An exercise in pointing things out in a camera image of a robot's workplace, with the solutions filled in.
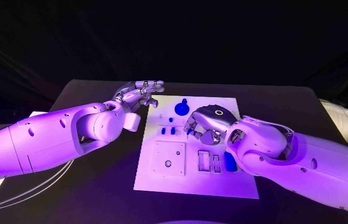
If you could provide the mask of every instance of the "black backdrop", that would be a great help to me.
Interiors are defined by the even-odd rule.
[[[344,102],[347,2],[2,0],[2,122],[72,79],[309,86]]]

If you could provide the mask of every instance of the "dark gray table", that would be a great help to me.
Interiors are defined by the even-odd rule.
[[[72,80],[52,111],[107,101],[124,82]],[[344,143],[309,88],[165,83],[165,95],[235,97],[240,115]],[[324,206],[256,177],[260,200],[134,191],[147,107],[135,133],[124,131],[79,158],[58,183],[35,198],[0,209],[2,223],[157,223],[196,219],[227,223],[348,223],[348,212]],[[56,169],[16,176],[0,186],[2,200],[35,187]]]

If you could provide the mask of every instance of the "robotic arm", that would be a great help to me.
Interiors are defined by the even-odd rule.
[[[197,124],[204,133],[196,131]],[[217,105],[193,112],[184,131],[207,145],[219,144],[223,138],[226,151],[249,174],[266,177],[319,203],[348,210],[347,146],[249,116],[237,120]]]
[[[158,105],[163,81],[130,82],[111,101],[29,117],[0,130],[0,178],[48,170],[137,131],[142,105]]]

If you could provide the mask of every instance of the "dark background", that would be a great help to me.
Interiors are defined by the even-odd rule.
[[[0,122],[72,79],[309,86],[347,105],[348,0],[0,0]]]

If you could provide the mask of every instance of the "blue object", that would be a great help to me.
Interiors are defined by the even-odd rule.
[[[176,105],[176,114],[178,116],[186,116],[188,114],[190,107],[187,105],[187,99],[183,99],[183,102]]]
[[[224,152],[226,170],[230,172],[237,171],[237,163],[229,152]]]

